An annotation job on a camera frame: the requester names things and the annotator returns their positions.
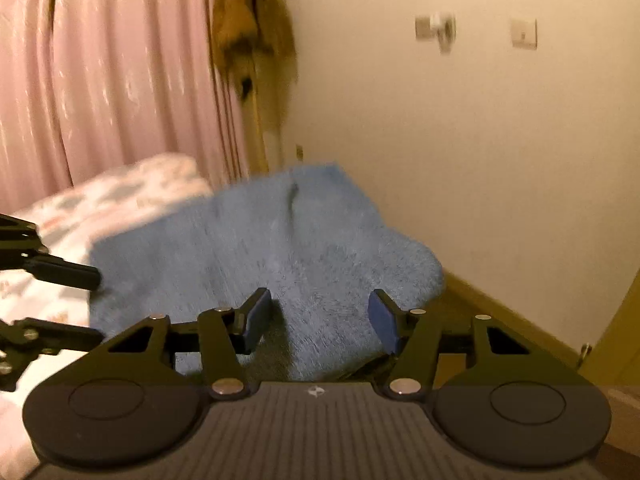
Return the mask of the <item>blue denim jeans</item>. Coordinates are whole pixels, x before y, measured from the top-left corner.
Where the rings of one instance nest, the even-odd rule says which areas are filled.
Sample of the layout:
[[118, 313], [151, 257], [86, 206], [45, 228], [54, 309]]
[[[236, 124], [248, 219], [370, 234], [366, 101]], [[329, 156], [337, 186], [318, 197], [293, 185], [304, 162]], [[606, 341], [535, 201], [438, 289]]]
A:
[[111, 336], [152, 313], [191, 322], [269, 289], [268, 330], [243, 359], [253, 380], [342, 377], [382, 352], [368, 319], [372, 290], [413, 309], [444, 286], [431, 249], [386, 226], [334, 165], [297, 166], [191, 200], [99, 240], [90, 261], [103, 276], [90, 324]]

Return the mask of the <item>diamond patchwork quilt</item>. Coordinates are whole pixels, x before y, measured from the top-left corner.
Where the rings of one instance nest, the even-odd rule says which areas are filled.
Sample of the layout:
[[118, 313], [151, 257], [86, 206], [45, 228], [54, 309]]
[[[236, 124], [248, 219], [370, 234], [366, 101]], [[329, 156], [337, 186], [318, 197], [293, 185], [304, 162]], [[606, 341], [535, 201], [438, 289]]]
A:
[[[43, 243], [53, 255], [87, 264], [92, 243], [168, 214], [186, 200], [213, 193], [209, 183], [186, 155], [161, 154], [105, 171], [103, 174], [44, 200], [14, 216], [38, 226]], [[1, 318], [22, 318], [86, 326], [89, 293], [45, 283], [24, 271], [1, 273]], [[64, 350], [40, 356], [29, 365], [17, 390], [1, 395], [1, 477], [24, 479], [39, 460], [22, 421], [26, 396], [40, 382], [82, 354]]]

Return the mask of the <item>pink patterned curtain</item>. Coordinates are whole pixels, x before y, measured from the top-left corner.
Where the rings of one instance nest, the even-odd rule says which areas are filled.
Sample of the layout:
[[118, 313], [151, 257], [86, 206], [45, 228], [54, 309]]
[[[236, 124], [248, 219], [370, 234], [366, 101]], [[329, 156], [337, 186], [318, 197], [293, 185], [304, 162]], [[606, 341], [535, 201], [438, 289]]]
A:
[[246, 178], [242, 110], [212, 58], [214, 0], [1, 0], [1, 208], [162, 153]]

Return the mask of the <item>brown hanging coat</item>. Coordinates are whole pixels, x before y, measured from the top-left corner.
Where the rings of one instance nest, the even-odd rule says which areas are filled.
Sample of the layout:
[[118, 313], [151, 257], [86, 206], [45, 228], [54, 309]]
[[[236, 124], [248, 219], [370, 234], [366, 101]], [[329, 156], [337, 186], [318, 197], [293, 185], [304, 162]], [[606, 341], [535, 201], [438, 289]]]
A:
[[281, 129], [297, 77], [291, 13], [285, 0], [214, 0], [213, 62], [244, 102], [256, 96], [270, 128]]

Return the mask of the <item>wall socket with plug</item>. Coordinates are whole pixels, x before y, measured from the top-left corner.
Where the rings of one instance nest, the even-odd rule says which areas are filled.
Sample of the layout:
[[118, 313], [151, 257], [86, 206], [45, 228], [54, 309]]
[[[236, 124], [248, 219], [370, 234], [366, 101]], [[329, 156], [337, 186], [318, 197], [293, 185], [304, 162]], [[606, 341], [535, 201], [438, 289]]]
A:
[[449, 12], [435, 12], [414, 19], [416, 40], [436, 40], [442, 53], [449, 53], [457, 39], [456, 16]]

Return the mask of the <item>beige wall switch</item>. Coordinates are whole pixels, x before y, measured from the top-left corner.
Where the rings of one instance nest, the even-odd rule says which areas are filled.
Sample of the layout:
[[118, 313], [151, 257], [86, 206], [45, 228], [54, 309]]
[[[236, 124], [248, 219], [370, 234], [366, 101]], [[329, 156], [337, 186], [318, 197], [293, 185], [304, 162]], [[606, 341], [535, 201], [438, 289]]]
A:
[[514, 48], [536, 50], [538, 47], [538, 26], [536, 20], [512, 18], [510, 21], [511, 44]]

